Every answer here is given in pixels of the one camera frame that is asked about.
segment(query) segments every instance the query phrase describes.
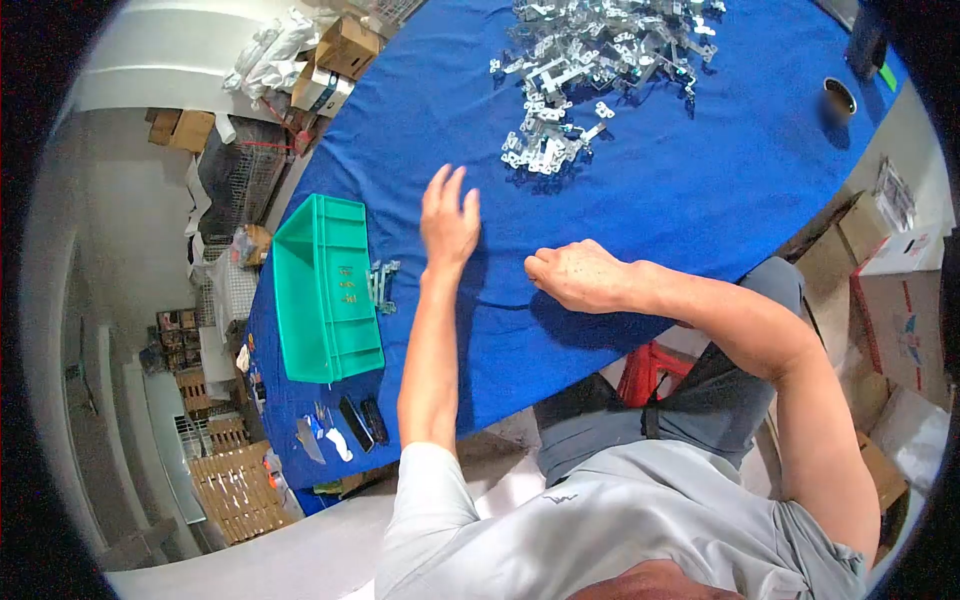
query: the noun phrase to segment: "hand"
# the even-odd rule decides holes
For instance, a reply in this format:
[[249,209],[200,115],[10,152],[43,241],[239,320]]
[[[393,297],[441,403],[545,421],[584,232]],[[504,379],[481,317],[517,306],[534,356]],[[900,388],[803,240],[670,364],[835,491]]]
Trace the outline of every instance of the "hand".
[[634,310],[638,270],[653,266],[621,262],[587,239],[552,250],[541,248],[527,256],[523,268],[534,285],[567,310],[610,313]]
[[480,192],[471,189],[460,209],[460,185],[467,167],[460,167],[449,179],[450,165],[445,164],[433,176],[423,193],[420,216],[420,237],[426,247],[426,266],[433,272],[463,271],[480,236]]

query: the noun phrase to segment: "green plastic crate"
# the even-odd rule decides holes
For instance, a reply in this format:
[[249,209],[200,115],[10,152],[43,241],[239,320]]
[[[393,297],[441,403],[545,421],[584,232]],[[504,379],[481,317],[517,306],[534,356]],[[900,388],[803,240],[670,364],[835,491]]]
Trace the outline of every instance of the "green plastic crate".
[[287,377],[332,383],[383,367],[367,293],[363,204],[312,194],[276,232],[276,320]]

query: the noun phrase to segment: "wooden pallet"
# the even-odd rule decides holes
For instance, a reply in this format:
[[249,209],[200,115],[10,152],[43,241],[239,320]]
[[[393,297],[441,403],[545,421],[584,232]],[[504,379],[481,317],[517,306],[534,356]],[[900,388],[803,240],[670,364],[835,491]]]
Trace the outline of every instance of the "wooden pallet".
[[292,519],[280,505],[263,466],[269,442],[258,442],[189,461],[206,517],[233,545],[283,527]]
[[213,442],[214,452],[228,452],[250,445],[250,434],[240,418],[209,420],[206,422],[206,432]]
[[206,394],[206,379],[203,369],[188,369],[177,373],[177,387],[183,396],[183,408],[198,411],[219,404]]

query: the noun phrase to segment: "blue tablecloth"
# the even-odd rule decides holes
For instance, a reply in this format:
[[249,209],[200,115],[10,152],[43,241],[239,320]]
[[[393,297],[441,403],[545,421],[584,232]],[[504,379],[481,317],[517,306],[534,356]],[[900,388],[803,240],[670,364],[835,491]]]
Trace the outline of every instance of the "blue tablecloth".
[[[430,0],[357,83],[303,173],[284,217],[311,193],[366,203],[372,259],[399,259],[398,310],[380,316],[383,372],[327,386],[290,381],[280,355],[268,257],[248,331],[267,391],[264,426],[291,486],[306,487],[399,457],[396,395],[425,265],[420,195],[445,162],[466,164],[481,190],[483,233],[458,298],[458,432],[503,419],[609,364],[668,327],[638,315],[564,311],[530,285],[523,258],[542,246],[592,237],[624,260],[645,258],[736,280],[802,227],[839,189],[895,94],[858,84],[843,60],[847,35],[809,0],[730,3],[714,25],[719,51],[697,83],[690,119],[680,87],[648,84],[569,111],[591,127],[593,105],[616,110],[591,164],[559,181],[517,181],[500,145],[523,115],[516,76],[494,88],[489,60],[510,43],[511,3]],[[896,57],[888,63],[902,80]],[[843,134],[816,117],[823,78],[845,82],[859,110]],[[336,411],[376,393],[391,434],[365,454]],[[295,420],[331,408],[354,458],[320,441],[326,465],[300,447]]]

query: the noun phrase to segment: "man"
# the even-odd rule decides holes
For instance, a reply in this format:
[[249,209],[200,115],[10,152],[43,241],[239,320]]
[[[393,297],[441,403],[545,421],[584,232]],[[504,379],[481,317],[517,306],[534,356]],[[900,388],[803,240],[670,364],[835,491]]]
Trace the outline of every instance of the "man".
[[[480,230],[479,192],[460,207],[464,173],[445,166],[423,195],[427,266],[396,403],[403,450],[376,596],[862,595],[879,535],[876,492],[840,384],[795,314],[803,281],[778,259],[736,286],[626,264],[592,240],[529,256],[533,285],[568,310],[661,315],[712,344],[655,408],[617,410],[586,394],[571,409],[565,400],[588,383],[538,404],[548,489],[479,519],[454,446],[454,309]],[[774,391],[784,502],[746,492],[737,475]]]

